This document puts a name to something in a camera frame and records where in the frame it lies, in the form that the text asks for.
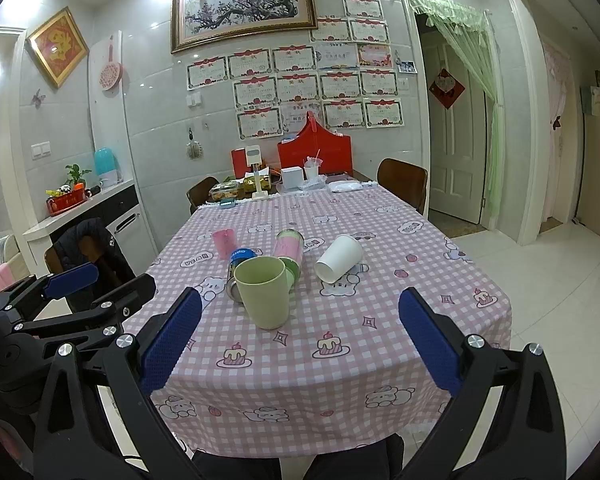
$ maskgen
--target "white box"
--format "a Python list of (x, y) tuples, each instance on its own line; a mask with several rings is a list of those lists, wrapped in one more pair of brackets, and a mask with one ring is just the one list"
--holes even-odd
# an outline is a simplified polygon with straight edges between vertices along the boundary
[(304, 182), (304, 173), (302, 168), (294, 166), (292, 168), (282, 168), (282, 185), (285, 189), (293, 189), (302, 186)]

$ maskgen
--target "blue gripper pad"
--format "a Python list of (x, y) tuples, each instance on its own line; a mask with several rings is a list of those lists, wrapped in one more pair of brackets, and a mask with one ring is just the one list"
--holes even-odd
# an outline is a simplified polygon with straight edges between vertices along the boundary
[(455, 397), (462, 387), (456, 351), (409, 289), (400, 295), (398, 313), (436, 386)]
[(195, 288), (171, 307), (151, 345), (142, 354), (140, 390), (146, 396), (167, 383), (187, 342), (202, 317), (202, 300)]
[(49, 300), (61, 300), (98, 281), (98, 267), (89, 263), (49, 278), (43, 292)]

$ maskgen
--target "pink checkered tablecloth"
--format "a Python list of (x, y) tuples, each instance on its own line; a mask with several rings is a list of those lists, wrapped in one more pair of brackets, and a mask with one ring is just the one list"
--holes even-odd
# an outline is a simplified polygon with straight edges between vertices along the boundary
[[(216, 255), (211, 233), (229, 227), (241, 246), (263, 254), (282, 229), (304, 235), (302, 276), (291, 292), (291, 316), (278, 330), (256, 328), (224, 293), (227, 262)], [(328, 285), (314, 263), (339, 234), (359, 239), (365, 256)], [(128, 332), (166, 312), (186, 286), (203, 298), (202, 320), (152, 400), (192, 449), (217, 455), (319, 454), (368, 445), (405, 426), (432, 426), (448, 394), (436, 388), (398, 318), (398, 297), (408, 286), (465, 334), (509, 347), (509, 298), (415, 209), (379, 186), (200, 208), (148, 273), (158, 291), (125, 323)], [(333, 337), (340, 349), (321, 355), (318, 342), (337, 342)]]

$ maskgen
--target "certificate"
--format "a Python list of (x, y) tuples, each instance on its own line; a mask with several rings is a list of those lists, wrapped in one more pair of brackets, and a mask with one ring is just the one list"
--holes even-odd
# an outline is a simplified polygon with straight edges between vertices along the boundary
[(245, 50), (227, 57), (229, 77), (247, 77), (248, 75), (271, 73), (271, 57), (269, 49)]
[(398, 95), (398, 83), (393, 70), (360, 69), (362, 95)]
[(360, 66), (390, 67), (391, 48), (389, 45), (358, 43)]
[(299, 73), (278, 76), (278, 98), (280, 102), (319, 99), (317, 75)]
[(365, 101), (366, 126), (382, 128), (384, 126), (402, 126), (402, 105), (400, 99), (385, 101)]
[(315, 43), (318, 68), (351, 68), (358, 66), (355, 43)]
[(318, 30), (310, 30), (311, 41), (349, 41), (351, 33), (346, 18), (325, 16), (318, 18)]
[(319, 123), (323, 122), (322, 108), (318, 101), (303, 101), (301, 103), (282, 103), (282, 129), (286, 134), (298, 134), (306, 124), (306, 113), (313, 112)]
[(347, 16), (384, 20), (380, 0), (342, 0)]
[(327, 128), (364, 128), (362, 101), (329, 101), (324, 107), (324, 125)]
[(187, 66), (187, 88), (193, 90), (229, 79), (225, 57), (203, 59)]
[(266, 75), (236, 81), (234, 99), (236, 108), (277, 102), (275, 76)]
[(273, 66), (276, 72), (315, 70), (314, 48), (307, 45), (274, 48)]
[(238, 131), (242, 140), (282, 135), (279, 108), (256, 108), (238, 113)]
[(349, 20), (351, 37), (354, 41), (389, 43), (389, 28), (385, 22), (376, 20)]
[(325, 72), (320, 74), (323, 99), (360, 97), (358, 72)]

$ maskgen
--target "green mug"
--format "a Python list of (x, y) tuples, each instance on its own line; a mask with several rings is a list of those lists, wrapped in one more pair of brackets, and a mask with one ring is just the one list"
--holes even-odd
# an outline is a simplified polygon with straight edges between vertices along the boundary
[(256, 256), (235, 268), (244, 307), (255, 325), (273, 330), (289, 318), (289, 290), (294, 277), (286, 272), (285, 263), (274, 256)]

